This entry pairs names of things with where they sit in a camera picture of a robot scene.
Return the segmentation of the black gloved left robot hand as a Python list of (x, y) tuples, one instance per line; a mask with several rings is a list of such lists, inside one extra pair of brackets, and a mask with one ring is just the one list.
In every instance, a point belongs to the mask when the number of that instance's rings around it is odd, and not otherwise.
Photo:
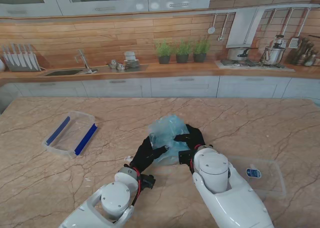
[(159, 158), (162, 154), (169, 150), (168, 147), (162, 146), (157, 149), (152, 148), (150, 137), (144, 139), (143, 143), (139, 146), (133, 160), (130, 162), (130, 167), (135, 168), (142, 173), (146, 170), (155, 159)]

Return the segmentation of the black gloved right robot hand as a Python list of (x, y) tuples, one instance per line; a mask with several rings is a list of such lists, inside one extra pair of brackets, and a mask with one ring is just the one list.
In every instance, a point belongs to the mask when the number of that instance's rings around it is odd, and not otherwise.
[(189, 124), (186, 124), (186, 127), (188, 129), (188, 134), (177, 135), (174, 138), (174, 141), (186, 143), (190, 150), (205, 145), (203, 135), (198, 128), (194, 128)]

